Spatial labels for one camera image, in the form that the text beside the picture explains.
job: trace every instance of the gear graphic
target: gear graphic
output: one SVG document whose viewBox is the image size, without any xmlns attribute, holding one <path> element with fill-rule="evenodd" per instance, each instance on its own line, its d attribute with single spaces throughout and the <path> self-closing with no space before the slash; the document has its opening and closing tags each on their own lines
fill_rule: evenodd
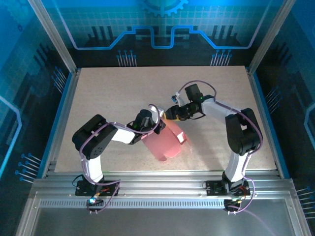
<svg viewBox="0 0 315 236">
<path fill-rule="evenodd" d="M 139 2 L 142 10 L 161 17 L 171 16 L 171 13 L 176 14 L 178 9 L 184 8 L 185 3 L 188 3 L 188 0 L 141 0 Z"/>
<path fill-rule="evenodd" d="M 0 7 L 6 7 L 13 19 L 21 24 L 29 15 L 27 0 L 0 0 Z"/>
</svg>

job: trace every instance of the blue glowing line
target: blue glowing line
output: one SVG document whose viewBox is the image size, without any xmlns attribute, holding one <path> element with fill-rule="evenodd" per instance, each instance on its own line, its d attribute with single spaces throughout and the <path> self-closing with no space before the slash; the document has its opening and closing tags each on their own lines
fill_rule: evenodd
<svg viewBox="0 0 315 236">
<path fill-rule="evenodd" d="M 312 146 L 313 146 L 313 148 L 315 149 L 315 140 L 314 140 L 314 137 L 313 137 L 312 132 L 311 132 L 311 130 L 310 130 L 310 128 L 309 128 L 309 125 L 308 125 L 309 117 L 310 117 L 310 112 L 311 112 L 312 110 L 314 110 L 314 109 L 315 109 L 315 103 L 313 103 L 312 105 L 310 105 L 310 106 L 308 107 L 308 109 L 306 110 L 305 119 L 304 119 L 304 127 L 305 127 L 305 129 L 306 129 L 306 132 L 307 132 L 309 138 L 310 138 L 310 141 L 311 141 L 311 143 L 312 143 Z"/>
<path fill-rule="evenodd" d="M 267 12 L 268 12 L 268 10 L 270 8 L 270 5 L 271 5 L 272 1 L 273 0 L 270 0 L 268 5 L 266 6 L 266 9 L 265 9 L 265 11 L 264 11 L 264 13 L 263 13 L 259 23 L 258 23 L 258 26 L 257 26 L 257 28 L 256 28 L 256 30 L 255 30 L 255 32 L 254 32 L 254 34 L 252 36 L 252 39 L 251 39 L 249 45 L 248 46 L 244 46 L 244 47 L 243 46 L 217 46 L 217 45 L 214 44 L 214 42 L 211 41 L 211 39 L 205 34 L 204 31 L 202 31 L 202 30 L 194 30 L 193 29 L 193 25 L 177 25 L 177 26 L 173 26 L 172 29 L 171 29 L 171 36 L 170 36 L 171 42 L 170 42 L 169 46 L 156 46 L 155 45 L 154 30 L 153 30 L 153 28 L 151 26 L 132 26 L 131 27 L 131 31 L 124 31 L 124 32 L 122 32 L 114 40 L 114 42 L 112 42 L 112 44 L 109 47 L 82 47 L 81 48 L 81 47 L 78 47 L 76 45 L 76 43 L 75 43 L 75 41 L 74 41 L 74 39 L 73 39 L 73 37 L 72 37 L 72 35 L 70 33 L 70 30 L 69 30 L 69 28 L 68 28 L 68 26 L 67 26 L 67 24 L 66 24 L 66 22 L 65 22 L 65 20 L 64 20 L 64 18 L 62 16 L 61 12 L 60 12 L 60 10 L 57 7 L 56 2 L 54 2 L 54 4 L 55 4 L 55 7 L 56 7 L 56 11 L 57 11 L 57 13 L 58 13 L 62 23 L 63 23 L 63 26 L 64 26 L 64 28 L 65 28 L 65 30 L 66 30 L 69 38 L 70 38 L 70 41 L 71 41 L 73 47 L 76 50 L 80 50 L 80 51 L 84 51 L 84 50 L 111 50 L 125 35 L 136 34 L 136 30 L 140 30 L 140 29 L 141 30 L 142 29 L 150 30 L 151 46 L 154 49 L 171 49 L 171 48 L 173 48 L 174 47 L 174 41 L 175 41 L 175 30 L 176 29 L 189 29 L 189 33 L 190 34 L 199 34 L 199 35 L 201 35 L 214 49 L 249 49 L 252 46 L 252 44 L 253 44 L 253 42 L 254 42 L 257 34 L 258 34 L 258 31 L 259 31 L 259 29 L 260 29 L 260 27 L 262 25 L 262 22 L 264 21 L 266 15 L 267 15 Z"/>
<path fill-rule="evenodd" d="M 13 150 L 13 147 L 15 145 L 15 142 L 19 136 L 19 133 L 21 131 L 21 128 L 22 128 L 22 120 L 21 120 L 21 115 L 20 115 L 20 111 L 19 109 L 17 109 L 15 106 L 13 106 L 11 103 L 9 103 L 4 97 L 0 96 L 0 101 L 3 102 L 5 105 L 7 105 L 12 111 L 14 111 L 14 113 L 16 114 L 16 117 L 18 119 L 18 127 L 14 133 L 14 136 L 13 136 L 13 139 L 12 139 L 12 142 L 9 146 L 9 149 L 8 151 L 6 152 L 6 155 L 4 157 L 4 160 L 1 164 L 1 167 L 0 167 L 0 179 L 1 179 L 1 176 L 4 172 L 4 169 L 5 169 L 5 166 L 7 165 L 8 163 L 8 160 L 9 160 L 9 157 L 11 155 L 11 152 Z"/>
</svg>

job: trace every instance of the beige work surface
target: beige work surface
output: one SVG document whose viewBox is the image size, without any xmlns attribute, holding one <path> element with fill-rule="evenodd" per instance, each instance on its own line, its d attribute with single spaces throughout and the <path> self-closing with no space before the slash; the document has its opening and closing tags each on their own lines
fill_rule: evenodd
<svg viewBox="0 0 315 236">
<path fill-rule="evenodd" d="M 64 132 L 56 172 L 82 171 L 72 135 L 95 114 L 109 121 L 127 124 L 141 109 L 154 103 L 168 109 L 171 96 L 190 80 L 204 80 L 217 89 L 217 100 L 237 108 L 254 110 L 264 136 L 263 148 L 253 155 L 248 168 L 275 169 L 270 146 L 260 119 L 252 89 L 243 66 L 83 68 L 79 77 Z M 210 87 L 198 84 L 204 95 Z M 103 171 L 224 170 L 231 150 L 225 125 L 211 116 L 178 121 L 191 142 L 191 150 L 165 162 L 154 158 L 140 141 L 126 145 L 112 141 L 101 157 Z"/>
</svg>

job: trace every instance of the wooden platform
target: wooden platform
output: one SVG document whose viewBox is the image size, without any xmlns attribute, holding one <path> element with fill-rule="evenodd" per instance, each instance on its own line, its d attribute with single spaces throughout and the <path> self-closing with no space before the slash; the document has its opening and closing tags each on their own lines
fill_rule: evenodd
<svg viewBox="0 0 315 236">
<path fill-rule="evenodd" d="M 74 132 L 95 114 L 127 124 L 141 109 L 154 103 L 165 110 L 171 96 L 190 80 L 211 83 L 217 100 L 238 108 L 252 108 L 264 136 L 264 146 L 254 155 L 249 169 L 275 169 L 274 159 L 243 66 L 83 68 L 66 124 L 56 172 L 80 172 L 81 161 L 71 141 Z M 199 84 L 204 95 L 210 87 Z M 111 142 L 101 158 L 104 171 L 224 170 L 231 150 L 225 125 L 207 116 L 178 123 L 191 141 L 182 153 L 166 162 L 154 158 L 142 142 L 131 146 Z"/>
</svg>

